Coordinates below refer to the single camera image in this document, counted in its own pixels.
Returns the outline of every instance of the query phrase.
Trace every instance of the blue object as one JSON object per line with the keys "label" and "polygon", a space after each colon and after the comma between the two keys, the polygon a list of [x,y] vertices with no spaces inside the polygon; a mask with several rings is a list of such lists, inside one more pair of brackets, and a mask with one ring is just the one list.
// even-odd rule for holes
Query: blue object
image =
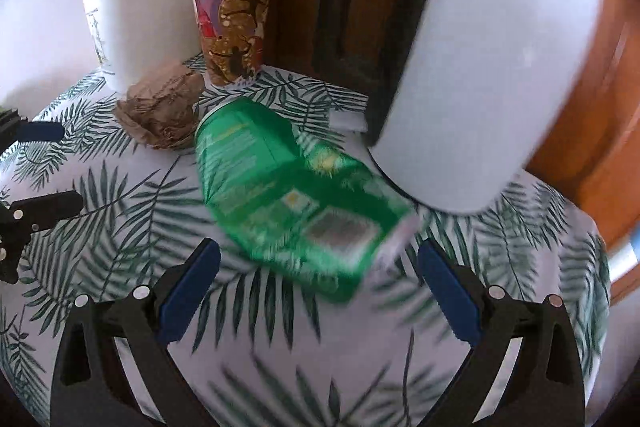
{"label": "blue object", "polygon": [[156,339],[166,346],[184,336],[193,315],[220,269],[220,247],[211,241],[176,283],[159,313]]}
{"label": "blue object", "polygon": [[429,242],[418,248],[418,267],[455,336],[472,347],[480,342],[480,312],[449,263]]}
{"label": "blue object", "polygon": [[60,122],[27,122],[18,124],[15,139],[18,142],[59,142],[65,137],[65,126]]}

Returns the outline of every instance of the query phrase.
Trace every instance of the printed paper cup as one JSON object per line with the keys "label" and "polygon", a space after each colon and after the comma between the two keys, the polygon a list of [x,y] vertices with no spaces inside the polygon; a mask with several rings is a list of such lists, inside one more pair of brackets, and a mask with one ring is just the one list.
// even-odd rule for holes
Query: printed paper cup
{"label": "printed paper cup", "polygon": [[262,67],[269,0],[193,0],[211,82],[225,89],[250,86]]}

